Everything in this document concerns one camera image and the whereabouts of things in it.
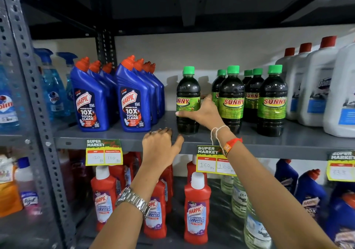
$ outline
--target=bottle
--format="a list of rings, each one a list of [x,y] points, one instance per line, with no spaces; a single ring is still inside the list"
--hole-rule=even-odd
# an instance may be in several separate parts
[[[245,85],[245,101],[243,120],[246,122],[256,123],[258,119],[258,102],[260,87],[264,81],[261,77],[262,68],[253,69],[253,78]]]
[[[293,195],[296,190],[298,173],[291,166],[291,159],[281,158],[276,163],[275,178]]]
[[[269,249],[272,245],[271,237],[256,215],[249,199],[246,203],[244,240],[246,246],[250,249]]]
[[[149,201],[150,211],[147,219],[144,220],[144,234],[151,239],[162,239],[166,237],[166,212],[165,212],[165,185],[158,181]]]
[[[161,118],[164,114],[164,110],[163,110],[164,99],[162,98],[162,96],[164,95],[164,92],[162,93],[162,90],[164,91],[164,85],[160,81],[155,79],[152,74],[149,73],[151,68],[150,61],[144,63],[142,68],[143,68],[143,70],[141,71],[142,75],[145,76],[154,85],[155,96],[157,98],[158,118]]]
[[[345,193],[329,211],[325,233],[339,248],[353,248],[355,244],[355,193]]]
[[[91,180],[97,215],[96,231],[100,231],[115,209],[117,199],[116,178],[110,175],[109,166],[97,166],[96,177]]]
[[[108,110],[108,116],[110,124],[114,124],[117,122],[117,98],[115,97],[116,94],[116,86],[113,86],[111,83],[107,81],[105,77],[102,77],[100,72],[101,62],[96,60],[95,62],[91,63],[89,66],[89,70],[87,74],[95,79],[104,89],[106,95],[106,104]]]
[[[193,77],[195,67],[186,66],[182,72],[184,76],[176,89],[176,110],[197,111],[200,109],[201,88]],[[181,134],[195,134],[198,132],[199,123],[184,117],[176,117],[177,131]]]
[[[278,59],[275,63],[275,65],[282,65],[282,69],[283,69],[282,73],[281,73],[282,80],[286,79],[286,73],[288,71],[288,61],[294,55],[295,55],[295,48],[294,47],[286,48],[284,57]]]
[[[324,111],[324,131],[337,137],[355,137],[354,54],[355,43],[339,50]]]
[[[66,96],[66,90],[57,70],[52,66],[50,56],[53,52],[46,48],[34,48],[34,52],[42,61],[43,79],[46,86],[45,90],[47,91],[47,98],[49,98],[51,102],[50,110],[53,116],[69,116],[70,103]]]
[[[130,186],[134,179],[135,174],[135,161],[136,157],[133,152],[125,153],[123,152],[123,165],[125,166],[125,180],[126,186]]]
[[[35,220],[42,214],[38,203],[36,184],[33,180],[33,172],[29,166],[28,157],[21,157],[17,160],[18,169],[15,170],[15,181],[20,192],[22,204],[30,220]]]
[[[218,112],[229,129],[238,134],[243,118],[244,84],[238,78],[239,66],[228,66],[227,74],[219,87]]]
[[[134,56],[124,59],[115,73],[120,117],[126,132],[151,130],[151,110],[148,88],[134,74]]]
[[[191,183],[191,176],[196,171],[197,155],[192,155],[192,161],[187,164],[187,183]],[[207,173],[203,172],[204,183],[207,184]]]
[[[251,78],[253,77],[253,70],[245,70],[244,71],[244,79],[242,80],[243,84],[247,84]]]
[[[173,174],[171,172],[170,166],[167,167],[159,178],[165,185],[165,202],[166,202],[166,213],[171,213],[171,198],[173,197]]]
[[[75,186],[68,150],[58,149],[57,152],[60,163],[60,171],[62,172],[63,177],[65,195],[67,197],[67,201],[73,201],[75,199]]]
[[[338,53],[336,39],[336,36],[324,37],[320,48],[307,56],[297,107],[297,120],[302,125],[323,126],[323,114]]]
[[[16,167],[13,165],[12,158],[0,155],[0,169],[8,173],[0,177],[0,217],[5,217],[21,211],[22,203],[14,181]]]
[[[154,71],[155,71],[155,63],[151,64],[150,65],[150,68],[149,68],[149,76],[152,77],[152,79],[154,79],[158,84],[159,84],[159,87],[160,87],[160,92],[161,92],[161,97],[162,97],[162,112],[159,112],[161,114],[161,116],[164,115],[165,113],[165,92],[164,92],[164,85],[163,83],[154,75]]]
[[[227,195],[232,195],[234,176],[222,175],[221,190]]]
[[[145,84],[149,93],[149,102],[151,110],[152,125],[155,125],[158,122],[158,103],[157,103],[157,92],[156,87],[153,82],[151,82],[144,74],[143,70],[144,59],[141,58],[133,64],[133,70],[138,79]]]
[[[126,187],[125,166],[124,165],[110,165],[110,175],[116,178],[116,194],[121,194]]]
[[[66,86],[65,91],[66,91],[67,99],[70,102],[69,110],[71,113],[74,113],[76,108],[74,105],[73,85],[71,84],[71,80],[70,80],[70,71],[74,67],[74,59],[78,58],[78,57],[77,57],[77,55],[75,55],[73,53],[69,53],[69,52],[57,52],[56,55],[65,59],[65,64],[68,68],[67,73],[66,73],[67,86]]]
[[[284,131],[288,88],[281,72],[282,65],[270,65],[269,77],[260,87],[257,132],[264,136],[278,137]]]
[[[109,117],[106,103],[106,90],[86,72],[89,58],[79,60],[70,72],[76,106],[76,118],[81,131],[106,131]]]
[[[247,200],[248,196],[245,189],[239,178],[235,176],[233,179],[232,211],[236,216],[245,218]]]
[[[319,217],[319,210],[322,208],[322,200],[327,196],[323,187],[316,182],[320,173],[321,171],[316,169],[301,175],[295,193],[295,198],[316,221]]]
[[[348,192],[355,192],[355,182],[337,182],[332,191],[329,205],[332,206],[332,202],[335,201],[335,199],[340,198],[344,193]]]
[[[113,105],[111,106],[113,108],[113,123],[115,123],[118,121],[120,113],[118,111],[117,83],[115,82],[114,76],[111,74],[112,72],[112,63],[110,62],[102,66],[101,70],[99,71],[99,74],[104,77],[106,83],[110,87],[110,94],[113,102]]]
[[[19,123],[12,102],[9,81],[0,59],[0,131],[13,131],[18,128]]]
[[[185,185],[184,240],[192,244],[208,242],[209,198],[211,188],[204,183],[204,175],[194,172],[191,183]]]
[[[217,107],[218,107],[219,87],[221,83],[224,81],[226,74],[227,74],[227,70],[218,70],[217,78],[213,81],[212,84],[212,101]]]
[[[290,93],[287,95],[286,118],[289,120],[297,119],[297,106],[300,96],[301,81],[306,71],[306,59],[311,52],[312,43],[302,43],[297,55],[288,61],[288,71],[286,74],[286,84]]]

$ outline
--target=green bottle cap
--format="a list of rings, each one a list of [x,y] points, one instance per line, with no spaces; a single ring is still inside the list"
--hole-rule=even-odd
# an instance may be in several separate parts
[[[245,70],[244,71],[244,76],[252,76],[253,75],[253,70]]]
[[[227,74],[239,74],[239,66],[228,66]]]
[[[256,69],[253,69],[253,75],[262,75],[262,74],[263,74],[262,67],[257,67]]]
[[[185,66],[184,70],[182,71],[182,74],[183,75],[185,75],[185,74],[194,75],[195,74],[195,67],[194,66]]]
[[[217,76],[226,75],[226,74],[227,74],[227,70],[218,70],[217,71]]]
[[[268,74],[271,73],[281,73],[282,72],[282,65],[270,65]]]

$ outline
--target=right arm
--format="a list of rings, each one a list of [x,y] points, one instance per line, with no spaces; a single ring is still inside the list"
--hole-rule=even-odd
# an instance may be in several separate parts
[[[209,96],[203,101],[200,110],[180,111],[176,114],[191,118],[209,130],[224,126],[217,107]],[[226,126],[218,131],[221,147],[234,138],[235,135]],[[241,142],[235,143],[227,158],[277,248],[337,248],[295,197]]]

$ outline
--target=black bottle with green cap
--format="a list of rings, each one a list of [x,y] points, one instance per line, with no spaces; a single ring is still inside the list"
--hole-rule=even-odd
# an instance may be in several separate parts
[[[182,72],[184,76],[176,89],[176,110],[197,111],[201,105],[201,88],[193,77],[195,67],[186,66]],[[184,117],[176,117],[177,131],[181,134],[195,134],[200,126],[198,122]]]
[[[282,65],[270,65],[269,77],[260,87],[257,132],[278,137],[284,130],[288,87],[280,77]]]
[[[218,70],[217,71],[217,79],[213,81],[212,84],[212,101],[218,106],[218,93],[219,93],[219,87],[221,83],[224,81],[225,76],[227,74],[227,70]]]
[[[227,74],[219,87],[218,112],[230,130],[238,134],[243,117],[244,84],[238,78],[239,66],[229,66]]]
[[[258,118],[258,102],[259,91],[264,78],[262,68],[253,69],[253,77],[245,85],[245,101],[244,101],[244,114],[243,120],[246,122],[256,123]]]
[[[253,77],[253,70],[245,70],[244,71],[244,79],[243,79],[243,84],[247,84],[251,78]]]

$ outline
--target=green label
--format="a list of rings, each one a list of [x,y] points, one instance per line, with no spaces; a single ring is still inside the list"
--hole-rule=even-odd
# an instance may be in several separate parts
[[[212,101],[218,107],[218,92],[212,92]]]
[[[244,98],[218,98],[218,112],[222,118],[240,119],[243,109]]]
[[[180,98],[176,97],[176,110],[180,111],[197,111],[200,108],[200,97],[196,98]]]
[[[258,117],[265,119],[282,119],[286,117],[286,99],[280,98],[259,98]]]
[[[259,93],[245,93],[245,108],[257,109],[259,101]]]

